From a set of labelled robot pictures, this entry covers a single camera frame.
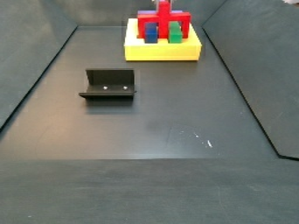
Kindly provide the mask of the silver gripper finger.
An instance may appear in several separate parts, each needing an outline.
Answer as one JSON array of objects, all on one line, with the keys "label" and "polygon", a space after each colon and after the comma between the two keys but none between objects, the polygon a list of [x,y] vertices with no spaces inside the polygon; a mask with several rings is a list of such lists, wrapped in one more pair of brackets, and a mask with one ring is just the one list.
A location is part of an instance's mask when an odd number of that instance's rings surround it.
[{"label": "silver gripper finger", "polygon": [[158,3],[160,3],[160,0],[153,0],[154,10],[156,11],[158,11]]}]

